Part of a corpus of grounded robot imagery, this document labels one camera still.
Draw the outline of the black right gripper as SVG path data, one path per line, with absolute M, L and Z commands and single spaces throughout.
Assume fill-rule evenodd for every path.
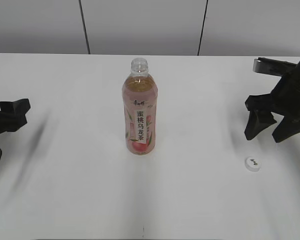
M 254 139 L 260 132 L 276 123 L 272 114 L 275 106 L 270 93 L 262 95 L 249 95 L 244 102 L 249 111 L 248 122 L 244 130 L 247 140 Z M 285 116 L 272 133 L 276 143 L 300 133 L 300 119 L 292 119 Z

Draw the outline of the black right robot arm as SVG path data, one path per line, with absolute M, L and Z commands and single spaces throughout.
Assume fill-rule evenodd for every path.
M 283 116 L 272 133 L 280 143 L 300 133 L 300 61 L 291 63 L 259 57 L 254 60 L 253 71 L 259 74 L 280 77 L 268 94 L 250 95 L 245 101 L 249 111 L 244 135 L 248 141 L 261 131 L 276 123 L 273 114 Z

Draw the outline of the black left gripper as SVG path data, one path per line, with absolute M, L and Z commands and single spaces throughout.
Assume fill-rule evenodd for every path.
M 0 134 L 16 132 L 26 125 L 26 114 L 31 105 L 28 98 L 16 101 L 0 101 Z

